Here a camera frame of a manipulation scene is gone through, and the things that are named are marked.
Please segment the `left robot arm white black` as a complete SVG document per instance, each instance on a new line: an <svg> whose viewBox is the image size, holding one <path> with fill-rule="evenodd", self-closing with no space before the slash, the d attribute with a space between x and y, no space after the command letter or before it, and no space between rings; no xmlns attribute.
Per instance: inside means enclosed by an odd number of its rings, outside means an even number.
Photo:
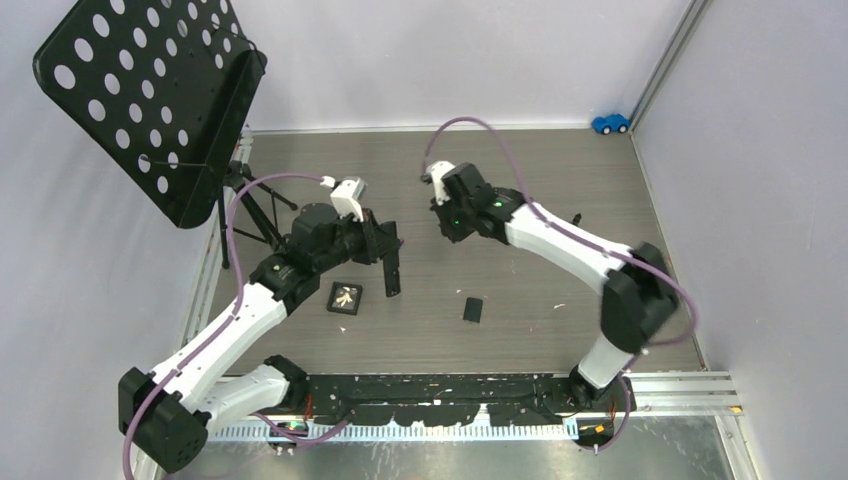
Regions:
<svg viewBox="0 0 848 480"><path fill-rule="evenodd" d="M268 408L293 414L305 406L306 372L273 355L251 372L219 379L257 340L291 316L331 269L353 262L382 263L387 297L401 291L394 221L339 214L326 203L305 206L289 235L249 275L236 298L181 350L144 372L129 369L118 382L119 430L168 474L188 466L211 434Z"/></svg>

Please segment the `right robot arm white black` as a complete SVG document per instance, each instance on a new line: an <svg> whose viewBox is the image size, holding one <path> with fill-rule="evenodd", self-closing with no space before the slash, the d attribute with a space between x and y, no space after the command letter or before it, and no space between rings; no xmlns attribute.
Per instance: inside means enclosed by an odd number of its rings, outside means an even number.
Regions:
<svg viewBox="0 0 848 480"><path fill-rule="evenodd" d="M610 398L610 385L679 308L660 250L650 243L631 248L590 234L519 190L491 185L471 163L435 162L425 168L422 180L434 189L431 209L451 242L476 233L525 250L599 294L601 334L569 375L574 403L598 409Z"/></svg>

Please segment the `black remote plain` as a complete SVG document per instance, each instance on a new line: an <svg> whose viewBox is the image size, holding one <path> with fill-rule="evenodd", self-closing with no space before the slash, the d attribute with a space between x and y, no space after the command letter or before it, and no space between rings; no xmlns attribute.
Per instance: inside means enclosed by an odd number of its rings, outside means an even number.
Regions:
<svg viewBox="0 0 848 480"><path fill-rule="evenodd" d="M392 298L400 294L400 259L399 250L402 245L401 240L397 240L395 244L389 248L388 252L383 256L383 272L385 295L387 298Z"/></svg>

